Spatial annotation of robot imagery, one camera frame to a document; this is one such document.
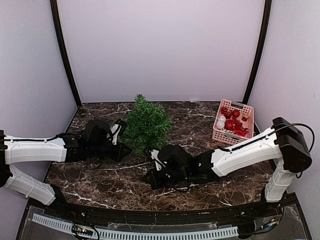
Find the small green christmas tree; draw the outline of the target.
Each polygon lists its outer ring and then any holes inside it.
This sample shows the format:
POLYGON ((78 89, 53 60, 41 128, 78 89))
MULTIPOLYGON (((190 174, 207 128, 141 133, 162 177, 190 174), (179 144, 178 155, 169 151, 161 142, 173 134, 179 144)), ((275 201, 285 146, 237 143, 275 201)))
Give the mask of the small green christmas tree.
POLYGON ((165 108, 148 101, 142 94, 136 95, 134 108, 128 114, 126 123, 122 141, 139 157, 145 155, 147 147, 160 149, 167 145, 168 135, 174 126, 165 108))

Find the pink plastic basket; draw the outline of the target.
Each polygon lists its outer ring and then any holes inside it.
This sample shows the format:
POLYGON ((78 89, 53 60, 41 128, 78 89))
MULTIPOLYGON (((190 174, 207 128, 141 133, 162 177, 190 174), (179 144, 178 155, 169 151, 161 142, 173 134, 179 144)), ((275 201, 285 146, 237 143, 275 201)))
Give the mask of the pink plastic basket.
POLYGON ((222 99, 213 124, 212 139, 235 145, 254 136, 255 110, 252 106, 222 99))

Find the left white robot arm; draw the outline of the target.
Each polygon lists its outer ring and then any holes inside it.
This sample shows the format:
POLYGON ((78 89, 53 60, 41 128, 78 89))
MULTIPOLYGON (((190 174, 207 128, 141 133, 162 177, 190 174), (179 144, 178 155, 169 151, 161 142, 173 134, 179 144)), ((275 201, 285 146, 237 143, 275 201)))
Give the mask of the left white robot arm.
POLYGON ((113 126, 102 120, 90 120, 84 130, 77 133, 60 133, 52 138, 21 138, 0 132, 0 185, 32 198, 60 218, 71 213, 59 187, 40 182, 19 170, 22 162, 75 163, 90 158, 107 158, 120 162, 131 149, 118 138, 127 123, 118 119, 113 126))

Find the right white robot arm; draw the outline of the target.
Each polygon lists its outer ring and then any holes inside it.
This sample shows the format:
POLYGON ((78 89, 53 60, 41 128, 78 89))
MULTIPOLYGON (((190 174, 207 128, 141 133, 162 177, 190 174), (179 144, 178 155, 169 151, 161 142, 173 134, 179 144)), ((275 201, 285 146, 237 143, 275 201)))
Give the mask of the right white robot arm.
POLYGON ((276 169, 264 187, 262 201, 255 205, 255 213, 266 217, 282 199, 295 176, 312 164, 311 149, 298 127, 298 123, 277 117, 271 127, 248 140, 197 156, 192 156, 180 145, 168 144, 160 150, 148 147, 145 154, 155 166, 147 172, 144 181, 153 190, 173 187, 183 181, 204 185, 239 169, 276 159, 276 169))

